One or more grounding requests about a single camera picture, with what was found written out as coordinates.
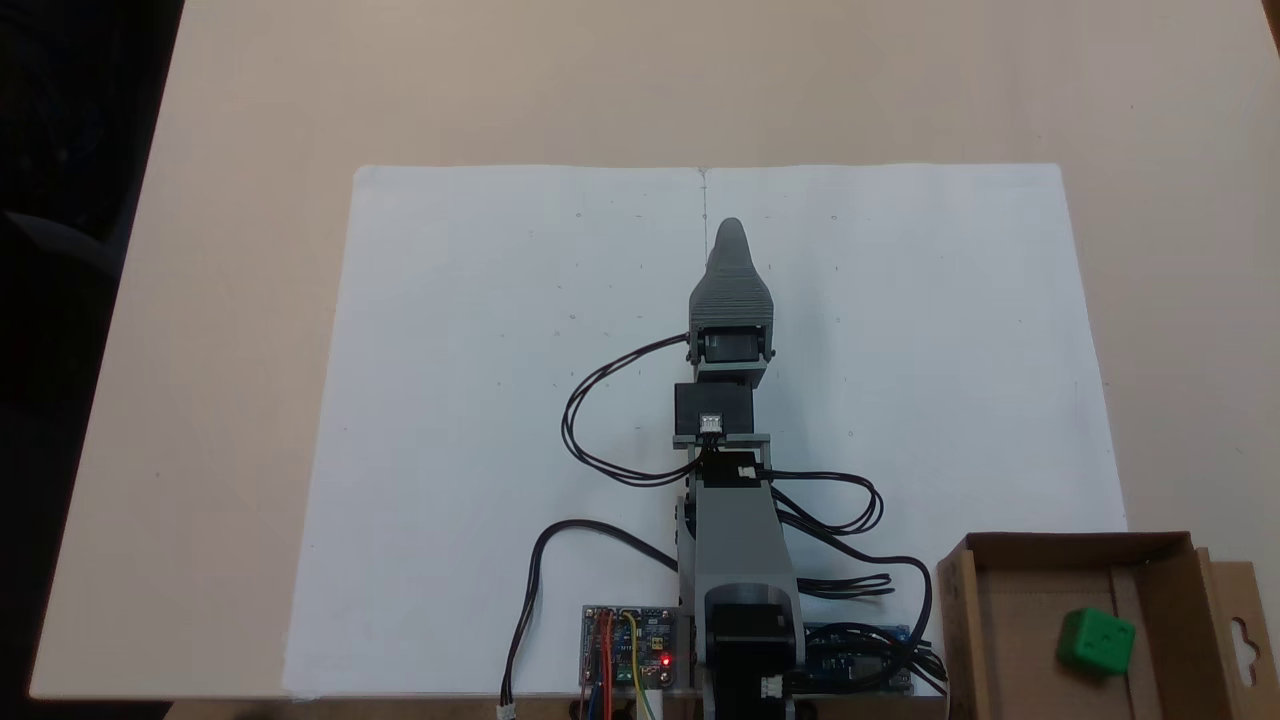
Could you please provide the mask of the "grey wide gripper jaw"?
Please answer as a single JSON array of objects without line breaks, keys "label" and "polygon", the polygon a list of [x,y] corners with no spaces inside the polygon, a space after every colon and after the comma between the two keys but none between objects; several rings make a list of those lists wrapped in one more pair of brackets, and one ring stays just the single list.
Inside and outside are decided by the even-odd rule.
[{"label": "grey wide gripper jaw", "polygon": [[774,304],[753,261],[740,219],[726,218],[716,232],[703,278],[690,295],[691,320],[772,320]]}]

